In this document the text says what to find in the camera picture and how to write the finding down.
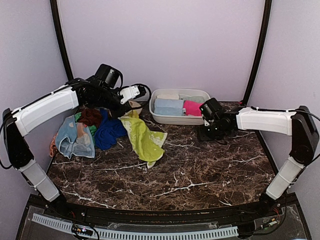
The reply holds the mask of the pink towel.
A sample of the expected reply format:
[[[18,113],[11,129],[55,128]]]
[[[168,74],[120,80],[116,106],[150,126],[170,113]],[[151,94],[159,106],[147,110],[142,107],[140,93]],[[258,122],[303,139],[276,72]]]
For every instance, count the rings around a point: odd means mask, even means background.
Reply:
[[[185,100],[183,103],[183,109],[185,110],[185,114],[187,116],[195,116],[195,117],[201,117],[202,113],[200,110],[200,106],[202,103],[191,101],[191,100]]]

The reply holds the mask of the yellow green patterned towel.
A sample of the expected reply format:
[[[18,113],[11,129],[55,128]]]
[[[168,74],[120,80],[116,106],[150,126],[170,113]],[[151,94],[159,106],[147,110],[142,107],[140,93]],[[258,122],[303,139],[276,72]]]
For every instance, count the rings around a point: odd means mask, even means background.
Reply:
[[[147,162],[148,169],[152,168],[165,153],[162,146],[168,133],[150,130],[134,111],[120,117],[119,120],[127,131],[133,151],[140,160]]]

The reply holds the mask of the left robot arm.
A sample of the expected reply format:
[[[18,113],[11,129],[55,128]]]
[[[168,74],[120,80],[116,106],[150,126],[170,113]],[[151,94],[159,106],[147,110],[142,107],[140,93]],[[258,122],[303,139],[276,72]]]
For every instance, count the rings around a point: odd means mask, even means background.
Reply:
[[[32,130],[80,105],[107,108],[114,118],[123,116],[131,109],[129,100],[141,91],[138,85],[116,87],[123,74],[106,64],[101,64],[96,73],[88,79],[75,78],[58,89],[15,110],[3,112],[3,138],[11,167],[51,203],[51,210],[60,218],[67,218],[70,206],[65,197],[36,162],[25,140]]]

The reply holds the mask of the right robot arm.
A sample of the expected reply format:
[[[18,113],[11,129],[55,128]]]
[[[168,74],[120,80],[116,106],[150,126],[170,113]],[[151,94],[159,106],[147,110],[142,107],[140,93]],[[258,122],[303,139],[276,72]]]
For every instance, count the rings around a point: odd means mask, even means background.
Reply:
[[[301,105],[295,109],[266,109],[240,106],[226,110],[215,99],[203,103],[199,110],[204,120],[204,133],[211,140],[222,140],[233,131],[259,131],[291,138],[287,160],[265,189],[262,201],[255,205],[255,213],[266,217],[275,208],[274,201],[295,183],[304,169],[313,163],[320,134],[315,120],[319,117]]]

